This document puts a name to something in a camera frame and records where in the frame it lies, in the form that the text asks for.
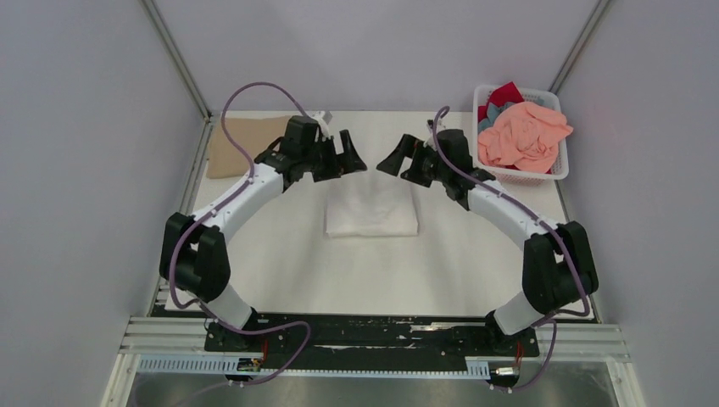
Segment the white t shirt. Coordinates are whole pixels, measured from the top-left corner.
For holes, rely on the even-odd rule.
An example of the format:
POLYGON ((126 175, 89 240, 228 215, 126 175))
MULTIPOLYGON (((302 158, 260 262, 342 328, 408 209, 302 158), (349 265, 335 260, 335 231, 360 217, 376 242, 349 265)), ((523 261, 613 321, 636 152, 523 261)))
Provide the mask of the white t shirt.
POLYGON ((408 182, 374 170, 330 182, 325 212, 328 237, 415 237, 419 228, 408 182))

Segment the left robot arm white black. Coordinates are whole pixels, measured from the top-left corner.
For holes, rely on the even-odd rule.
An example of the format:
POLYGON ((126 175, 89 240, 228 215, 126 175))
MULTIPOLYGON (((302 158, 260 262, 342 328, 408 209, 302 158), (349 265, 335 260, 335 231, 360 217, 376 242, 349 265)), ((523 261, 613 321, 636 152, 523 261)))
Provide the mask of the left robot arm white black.
POLYGON ((176 212, 164 226, 159 274, 170 285, 177 309, 197 305, 221 328, 236 349, 248 351, 270 333, 256 324, 258 313, 231 286, 227 244, 270 201, 311 175, 314 182, 363 172, 347 129, 337 137, 317 116, 294 115, 283 134, 249 164, 230 189, 189 215, 176 212))

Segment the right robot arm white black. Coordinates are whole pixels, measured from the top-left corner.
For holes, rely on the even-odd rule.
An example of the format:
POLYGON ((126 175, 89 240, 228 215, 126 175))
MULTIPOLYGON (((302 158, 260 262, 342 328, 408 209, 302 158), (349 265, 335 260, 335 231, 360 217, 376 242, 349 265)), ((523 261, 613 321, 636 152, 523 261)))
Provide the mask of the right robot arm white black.
POLYGON ((484 342, 496 354, 515 347, 518 335, 582 302, 599 288, 586 229, 539 215, 512 196, 488 171, 473 164, 463 131, 440 131, 431 141, 404 134, 377 170, 422 187, 442 184, 448 198, 503 232, 522 252, 521 289, 486 316, 484 342))

